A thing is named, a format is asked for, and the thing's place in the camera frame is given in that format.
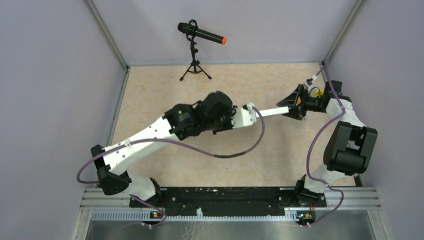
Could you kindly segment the white wooden photo frame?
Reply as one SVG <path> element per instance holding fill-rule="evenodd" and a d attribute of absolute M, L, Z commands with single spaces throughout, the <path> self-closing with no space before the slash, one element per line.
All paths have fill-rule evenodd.
<path fill-rule="evenodd" d="M 262 117 L 265 118 L 270 116 L 285 115 L 285 114 L 288 114 L 289 111 L 290 111 L 290 108 L 287 106 L 284 106 L 284 107 L 263 109 L 263 110 L 259 110 L 258 112 L 261 114 Z"/>

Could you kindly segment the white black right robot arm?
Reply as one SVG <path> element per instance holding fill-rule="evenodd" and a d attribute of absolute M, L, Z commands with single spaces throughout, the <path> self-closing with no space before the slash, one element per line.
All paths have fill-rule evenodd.
<path fill-rule="evenodd" d="M 344 177 L 364 173 L 378 138 L 378 131 L 367 127 L 356 115 L 352 101 L 342 93 L 342 82 L 330 80 L 323 93 L 312 96 L 315 86 L 308 79 L 286 98 L 278 107 L 287 107 L 285 116 L 303 120 L 308 111 L 326 113 L 335 123 L 334 131 L 323 152 L 323 163 L 314 171 L 308 171 L 296 183 L 293 200 L 299 206 L 320 200 L 325 189 Z"/>

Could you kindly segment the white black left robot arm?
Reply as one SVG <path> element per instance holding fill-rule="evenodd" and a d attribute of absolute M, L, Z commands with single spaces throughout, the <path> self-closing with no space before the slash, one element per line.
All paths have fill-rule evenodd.
<path fill-rule="evenodd" d="M 99 151 L 94 163 L 100 188 L 106 196 L 126 193 L 156 206 L 161 198 L 157 181 L 130 172 L 130 167 L 168 144 L 181 145 L 207 131 L 231 130 L 238 110 L 221 91 L 192 104 L 176 104 L 145 129 Z"/>

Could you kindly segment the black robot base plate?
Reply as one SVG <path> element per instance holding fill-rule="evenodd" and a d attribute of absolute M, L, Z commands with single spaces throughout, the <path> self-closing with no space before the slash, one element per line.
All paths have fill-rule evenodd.
<path fill-rule="evenodd" d="M 327 206 L 322 193 L 294 187 L 166 187 L 147 203 L 170 217 L 191 217 L 201 210 L 206 217 L 283 216 L 286 208 Z"/>

